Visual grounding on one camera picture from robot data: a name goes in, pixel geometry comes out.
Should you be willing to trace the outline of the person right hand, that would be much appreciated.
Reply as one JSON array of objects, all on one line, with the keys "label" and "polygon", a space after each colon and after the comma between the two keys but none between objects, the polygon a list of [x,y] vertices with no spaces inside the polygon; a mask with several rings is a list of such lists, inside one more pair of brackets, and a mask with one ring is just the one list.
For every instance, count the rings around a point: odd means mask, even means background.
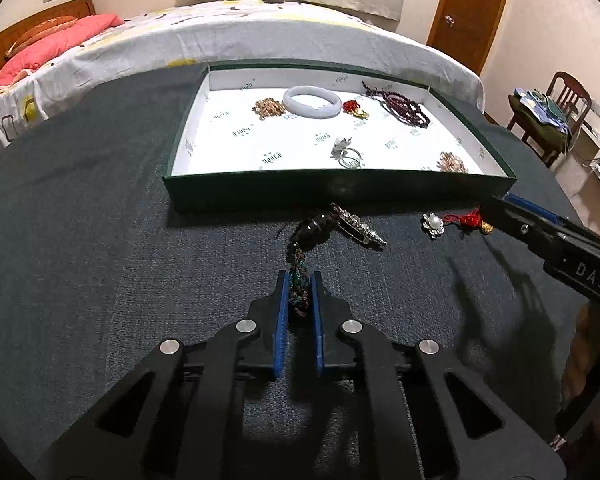
[{"label": "person right hand", "polygon": [[552,448],[559,450],[592,428],[600,436],[600,306],[578,314],[576,331],[562,373],[562,404]]}]

